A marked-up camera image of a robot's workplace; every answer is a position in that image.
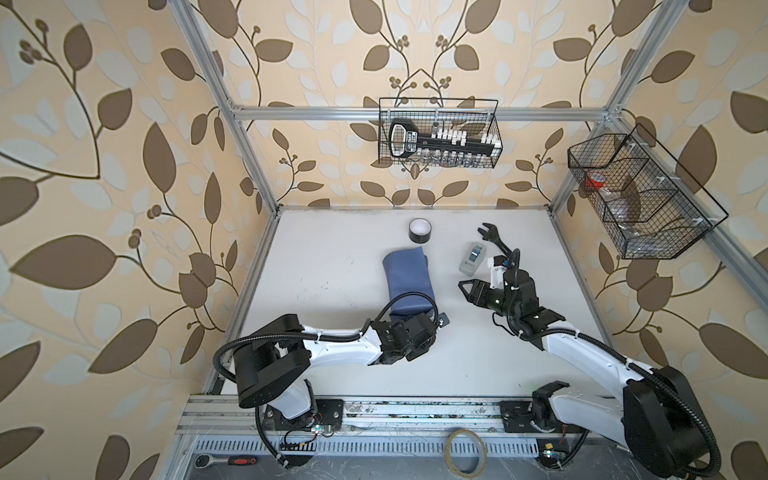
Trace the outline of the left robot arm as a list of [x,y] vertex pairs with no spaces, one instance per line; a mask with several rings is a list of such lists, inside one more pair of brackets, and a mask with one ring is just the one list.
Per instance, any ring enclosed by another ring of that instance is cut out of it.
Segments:
[[434,345],[438,331],[449,323],[447,315],[428,295],[423,297],[426,310],[395,315],[394,307],[406,297],[395,296],[375,318],[353,330],[324,331],[301,324],[295,314],[284,314],[214,353],[215,371],[236,385],[240,408],[253,410],[259,438],[282,467],[292,467],[288,453],[305,445],[287,439],[272,444],[263,425],[268,414],[275,415],[274,427],[284,436],[305,432],[329,438],[342,423],[343,401],[317,400],[307,372],[334,365],[413,361]]

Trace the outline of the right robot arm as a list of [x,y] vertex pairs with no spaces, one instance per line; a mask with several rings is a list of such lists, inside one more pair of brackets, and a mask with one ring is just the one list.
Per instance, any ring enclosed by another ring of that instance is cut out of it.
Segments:
[[722,467],[716,436],[679,370],[633,360],[541,306],[527,272],[502,276],[493,287],[479,279],[458,284],[467,302],[504,319],[504,330],[558,357],[607,391],[588,395],[552,381],[531,396],[530,422],[540,431],[575,425],[627,448],[661,478],[712,478]]

